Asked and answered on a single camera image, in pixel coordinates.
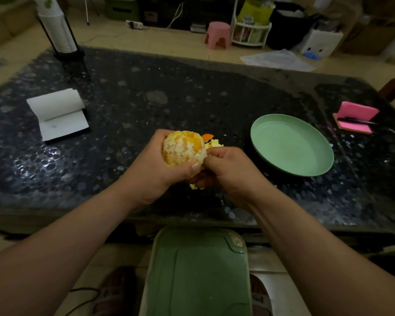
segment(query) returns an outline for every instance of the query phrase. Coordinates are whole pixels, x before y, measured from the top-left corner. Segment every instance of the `person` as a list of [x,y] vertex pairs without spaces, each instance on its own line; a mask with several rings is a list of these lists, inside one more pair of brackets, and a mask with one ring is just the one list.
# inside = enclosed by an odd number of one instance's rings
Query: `person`
[[[161,156],[172,131],[158,130],[124,175],[106,190],[0,252],[0,315],[53,315],[105,239],[133,210],[199,164],[168,167]],[[236,147],[208,149],[196,187],[221,186],[253,214],[312,316],[395,315],[395,277],[332,235],[276,189]]]

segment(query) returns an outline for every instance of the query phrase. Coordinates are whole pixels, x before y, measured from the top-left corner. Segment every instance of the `pink stool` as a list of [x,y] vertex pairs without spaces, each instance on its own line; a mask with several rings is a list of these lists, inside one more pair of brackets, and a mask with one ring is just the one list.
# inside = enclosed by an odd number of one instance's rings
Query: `pink stool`
[[205,43],[211,50],[215,50],[216,43],[228,49],[231,45],[230,25],[224,22],[211,22],[206,31]]

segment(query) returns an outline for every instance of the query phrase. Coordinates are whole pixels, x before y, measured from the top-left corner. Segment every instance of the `white cable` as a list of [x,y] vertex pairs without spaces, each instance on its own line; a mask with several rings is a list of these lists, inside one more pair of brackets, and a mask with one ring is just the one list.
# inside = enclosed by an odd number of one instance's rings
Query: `white cable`
[[174,22],[176,19],[178,19],[178,18],[180,17],[181,13],[183,12],[183,3],[184,3],[184,1],[183,1],[182,3],[179,4],[179,7],[177,8],[176,13],[174,14],[174,18],[173,18],[173,20],[171,21],[171,23],[167,26],[167,29],[169,29],[170,26],[173,24],[173,22]]

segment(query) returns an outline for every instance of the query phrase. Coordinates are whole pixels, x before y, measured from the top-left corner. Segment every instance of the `black marble table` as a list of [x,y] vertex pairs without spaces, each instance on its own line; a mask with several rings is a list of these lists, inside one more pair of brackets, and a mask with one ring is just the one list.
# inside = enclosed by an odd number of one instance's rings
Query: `black marble table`
[[[85,48],[84,63],[41,54],[0,86],[0,215],[58,217],[117,180],[157,128],[212,133],[243,148],[261,172],[331,230],[395,233],[395,110],[361,80]],[[90,128],[41,142],[26,99],[73,88]],[[342,101],[380,109],[373,135],[337,129]],[[259,116],[281,113],[316,127],[335,163],[301,178],[272,168],[249,138]],[[159,223],[255,227],[221,191],[173,186],[131,217]]]

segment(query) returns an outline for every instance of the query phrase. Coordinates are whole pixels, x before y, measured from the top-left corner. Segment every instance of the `pink sticky note pad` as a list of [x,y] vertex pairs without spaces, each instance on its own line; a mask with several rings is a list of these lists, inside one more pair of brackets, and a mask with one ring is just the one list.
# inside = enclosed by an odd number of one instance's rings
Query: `pink sticky note pad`
[[345,121],[338,121],[337,118],[351,117],[360,121],[370,121],[377,113],[379,113],[379,110],[374,107],[344,101],[342,102],[338,113],[334,113],[333,115],[339,128],[354,132],[371,134],[372,130],[366,124],[355,124]]

